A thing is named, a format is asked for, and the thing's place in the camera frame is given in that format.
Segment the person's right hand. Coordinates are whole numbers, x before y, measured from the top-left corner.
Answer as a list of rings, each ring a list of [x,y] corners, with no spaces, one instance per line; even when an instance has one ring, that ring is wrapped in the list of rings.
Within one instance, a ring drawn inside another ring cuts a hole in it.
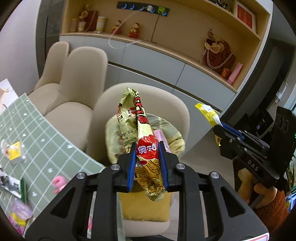
[[[250,202],[252,192],[263,195],[262,200],[255,205],[255,209],[267,206],[275,199],[278,190],[275,187],[266,188],[261,183],[255,184],[255,177],[246,168],[238,172],[238,177],[242,182],[238,194],[247,204]]]

